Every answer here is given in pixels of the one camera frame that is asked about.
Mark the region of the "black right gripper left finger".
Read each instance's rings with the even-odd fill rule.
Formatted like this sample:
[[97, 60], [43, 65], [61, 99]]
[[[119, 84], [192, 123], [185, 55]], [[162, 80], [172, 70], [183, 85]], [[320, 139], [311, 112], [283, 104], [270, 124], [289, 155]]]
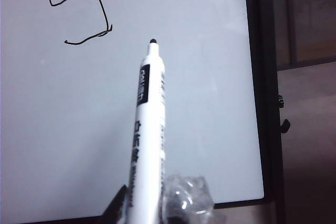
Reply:
[[122, 218], [122, 209], [127, 193], [127, 186], [123, 185], [114, 196], [102, 215], [103, 224], [115, 224]]

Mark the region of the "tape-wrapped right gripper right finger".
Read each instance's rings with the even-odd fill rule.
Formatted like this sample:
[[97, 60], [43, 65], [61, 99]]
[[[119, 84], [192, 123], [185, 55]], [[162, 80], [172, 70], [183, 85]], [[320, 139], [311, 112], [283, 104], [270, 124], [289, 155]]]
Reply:
[[203, 176], [169, 175], [164, 181], [163, 223], [210, 223], [214, 202]]

